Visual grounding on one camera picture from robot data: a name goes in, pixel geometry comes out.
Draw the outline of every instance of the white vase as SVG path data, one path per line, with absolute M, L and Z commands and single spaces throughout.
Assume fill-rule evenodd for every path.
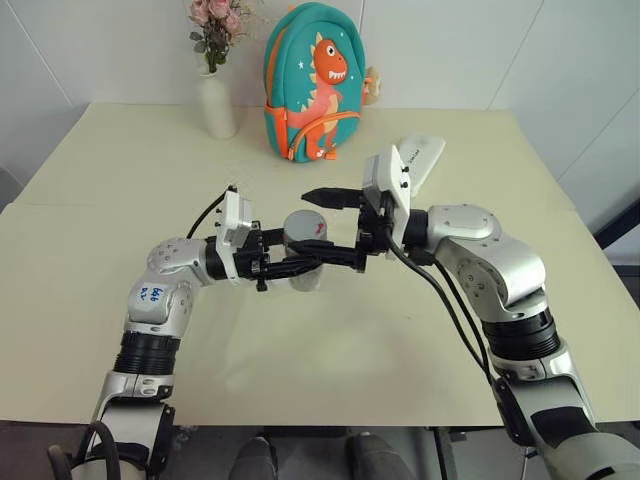
M 204 122 L 211 136 L 218 139 L 233 137 L 238 127 L 233 116 L 229 89 L 224 82 L 215 73 L 200 75 L 198 96 Z

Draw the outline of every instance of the silver can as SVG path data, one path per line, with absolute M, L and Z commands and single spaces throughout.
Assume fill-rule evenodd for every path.
M 287 256 L 296 253 L 287 247 L 289 242 L 299 242 L 302 240 L 326 240 L 327 222 L 324 217 L 313 210 L 297 210 L 289 215 L 284 221 L 284 248 Z M 293 288 L 301 292 L 311 292 L 318 288 L 322 276 L 323 266 L 311 272 L 298 275 L 289 279 Z

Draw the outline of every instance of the white wall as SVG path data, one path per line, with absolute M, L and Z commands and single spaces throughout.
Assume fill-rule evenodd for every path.
M 260 105 L 264 42 L 301 2 L 248 1 L 266 20 L 221 76 Z M 513 110 L 591 229 L 640 195 L 638 0 L 328 3 L 360 27 L 380 107 Z M 28 179 L 87 102 L 193 99 L 188 5 L 0 0 L 0 163 Z

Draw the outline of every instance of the sticker on robot arm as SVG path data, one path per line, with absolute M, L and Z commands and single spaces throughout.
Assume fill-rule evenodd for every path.
M 161 283 L 143 283 L 136 293 L 134 306 L 145 312 L 153 310 L 156 305 L 162 302 L 169 285 Z

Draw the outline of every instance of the dinosaur backpack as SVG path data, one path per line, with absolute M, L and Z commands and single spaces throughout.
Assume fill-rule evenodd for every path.
M 271 34 L 264 66 L 273 149 L 296 162 L 335 159 L 364 99 L 364 48 L 351 19 L 320 3 L 298 6 Z

